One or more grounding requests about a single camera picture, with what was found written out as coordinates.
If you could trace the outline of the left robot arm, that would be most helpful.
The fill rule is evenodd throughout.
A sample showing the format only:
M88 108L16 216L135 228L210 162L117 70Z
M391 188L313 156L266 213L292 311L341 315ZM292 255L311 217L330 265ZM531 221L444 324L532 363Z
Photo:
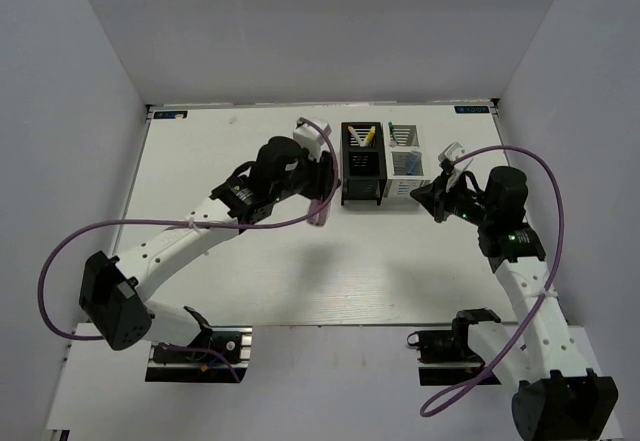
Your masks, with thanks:
M299 127L275 136L255 160L238 167L188 215L153 239L115 255L99 251L85 263L79 304L109 346L124 350L140 340L177 345L199 360L211 348L212 326L195 309L155 302L170 277L210 249L260 227L276 203L301 195L318 207L334 183L333 153L324 139Z

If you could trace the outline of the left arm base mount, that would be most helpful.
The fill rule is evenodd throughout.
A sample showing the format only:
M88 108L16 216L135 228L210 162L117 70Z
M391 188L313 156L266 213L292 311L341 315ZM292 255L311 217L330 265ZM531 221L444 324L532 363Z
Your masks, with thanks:
M250 327L214 328L195 349L151 346L145 381L150 383L237 384L248 369Z

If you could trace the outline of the green capped pen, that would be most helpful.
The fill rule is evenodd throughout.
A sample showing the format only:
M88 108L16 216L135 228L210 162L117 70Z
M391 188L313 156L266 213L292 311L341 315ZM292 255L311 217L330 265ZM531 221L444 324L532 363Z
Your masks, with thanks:
M393 125L393 123L391 121L388 122L388 129L389 129L389 135L390 135L390 142L393 145L396 145L396 146L399 145L399 142L398 142L398 140L396 138L396 135L395 135L395 128L394 128L394 125Z

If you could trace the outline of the blue correction tape pen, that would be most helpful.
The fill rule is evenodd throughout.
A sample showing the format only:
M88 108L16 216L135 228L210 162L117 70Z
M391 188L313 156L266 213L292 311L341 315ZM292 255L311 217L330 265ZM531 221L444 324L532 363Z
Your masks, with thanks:
M421 169L421 152L412 150L407 155L406 160L406 174L407 175L419 175Z

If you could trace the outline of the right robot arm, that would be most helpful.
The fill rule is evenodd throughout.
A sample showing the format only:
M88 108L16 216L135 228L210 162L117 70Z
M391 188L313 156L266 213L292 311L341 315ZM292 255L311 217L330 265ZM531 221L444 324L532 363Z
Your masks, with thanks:
M479 190L472 174L446 169L410 195L437 222L457 216L476 226L480 250L511 303L516 335L524 342L511 342L493 311L466 310L452 323L453 351L466 360L479 357L513 389L511 413L522 439L599 439L618 390L611 377L596 373L569 330L546 253L525 220L526 175L499 166Z

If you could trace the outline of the yellow capped white marker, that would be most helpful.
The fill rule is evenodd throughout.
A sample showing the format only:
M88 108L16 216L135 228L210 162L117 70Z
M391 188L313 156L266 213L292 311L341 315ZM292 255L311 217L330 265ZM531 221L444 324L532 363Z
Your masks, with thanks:
M366 135L362 134L358 129L352 125L347 126L350 135L350 144L358 147L366 146Z

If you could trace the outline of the pink glue stick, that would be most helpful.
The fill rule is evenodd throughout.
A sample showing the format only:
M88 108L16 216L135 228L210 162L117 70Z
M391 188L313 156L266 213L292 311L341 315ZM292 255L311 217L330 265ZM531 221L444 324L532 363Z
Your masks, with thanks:
M328 219L331 202L314 199L310 202L306 222L315 227L323 227Z

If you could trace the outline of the yellow white pen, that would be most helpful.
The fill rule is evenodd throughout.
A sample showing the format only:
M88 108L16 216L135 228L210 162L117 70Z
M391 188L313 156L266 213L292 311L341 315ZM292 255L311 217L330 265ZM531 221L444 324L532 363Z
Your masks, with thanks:
M363 141L364 147L368 147L371 145L371 143L375 139L375 134L376 134L376 129L374 127L371 127Z

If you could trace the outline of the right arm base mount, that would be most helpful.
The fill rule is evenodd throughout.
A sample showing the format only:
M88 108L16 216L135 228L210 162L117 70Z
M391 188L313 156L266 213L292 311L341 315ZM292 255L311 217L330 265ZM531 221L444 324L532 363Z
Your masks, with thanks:
M410 333L407 346L418 353L419 383L423 387L447 387L474 378L484 361L468 348L457 348L450 329Z

